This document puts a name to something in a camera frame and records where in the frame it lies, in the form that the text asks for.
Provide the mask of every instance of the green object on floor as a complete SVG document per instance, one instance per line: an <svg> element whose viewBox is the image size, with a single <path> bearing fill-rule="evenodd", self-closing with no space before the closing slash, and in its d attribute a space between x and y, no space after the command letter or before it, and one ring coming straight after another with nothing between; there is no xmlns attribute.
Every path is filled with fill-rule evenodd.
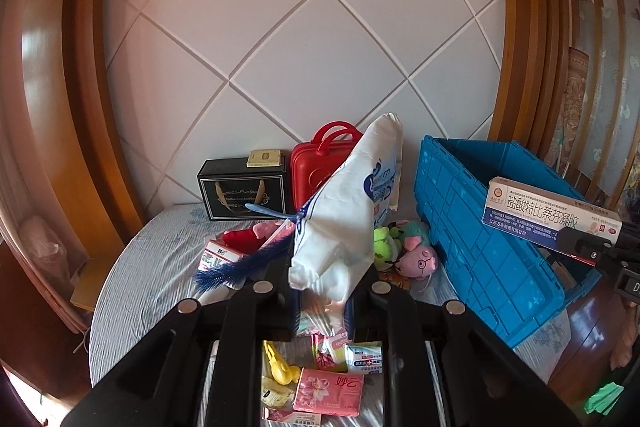
<svg viewBox="0 0 640 427"><path fill-rule="evenodd" d="M620 393L624 391L624 387L614 382L608 383L604 387L599 388L584 403L584 412L591 414L594 411L607 415L618 401Z"/></svg>

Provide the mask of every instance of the yellow duck toy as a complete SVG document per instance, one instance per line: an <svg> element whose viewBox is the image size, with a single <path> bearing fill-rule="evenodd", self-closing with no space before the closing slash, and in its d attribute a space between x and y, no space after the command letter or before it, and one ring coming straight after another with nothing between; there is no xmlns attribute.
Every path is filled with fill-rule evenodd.
<svg viewBox="0 0 640 427"><path fill-rule="evenodd" d="M298 383L300 380L300 368L297 365L289 365L278 353L270 341L263 341L264 352L271 365L271 375L273 380L282 385L289 385L291 382Z"/></svg>

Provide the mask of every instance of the red object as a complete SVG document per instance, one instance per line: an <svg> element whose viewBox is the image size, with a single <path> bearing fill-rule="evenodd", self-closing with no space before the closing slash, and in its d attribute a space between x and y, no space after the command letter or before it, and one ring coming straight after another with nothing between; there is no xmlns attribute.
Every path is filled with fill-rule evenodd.
<svg viewBox="0 0 640 427"><path fill-rule="evenodd" d="M342 127L324 136L333 127ZM350 134L350 140L336 140ZM296 210L322 187L329 176L344 163L362 133L347 122L330 122L320 128L311 142L300 143L291 152L291 182Z"/></svg>
<svg viewBox="0 0 640 427"><path fill-rule="evenodd" d="M255 237L253 229L228 230L222 234L225 245L246 254L258 251L266 240L266 237Z"/></svg>

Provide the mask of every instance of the red plush toy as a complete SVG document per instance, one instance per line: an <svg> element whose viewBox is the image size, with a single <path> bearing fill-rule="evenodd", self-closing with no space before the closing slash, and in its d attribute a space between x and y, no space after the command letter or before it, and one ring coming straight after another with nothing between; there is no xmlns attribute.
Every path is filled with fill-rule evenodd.
<svg viewBox="0 0 640 427"><path fill-rule="evenodd" d="M258 251L258 248L260 248L266 240L266 237L255 237L253 229L228 230L222 234L222 241L224 241L229 248L245 254Z"/></svg>

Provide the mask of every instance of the red suitcase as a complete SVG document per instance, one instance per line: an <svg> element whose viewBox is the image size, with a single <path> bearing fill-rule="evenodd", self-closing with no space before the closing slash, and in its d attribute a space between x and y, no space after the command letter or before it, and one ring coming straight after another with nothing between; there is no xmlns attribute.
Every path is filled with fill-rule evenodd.
<svg viewBox="0 0 640 427"><path fill-rule="evenodd" d="M341 127L324 137L333 127ZM336 140L350 134L350 140ZM296 210L322 187L329 176L347 159L362 133L347 122L330 122L318 130L311 142L296 145L291 152L291 184Z"/></svg>

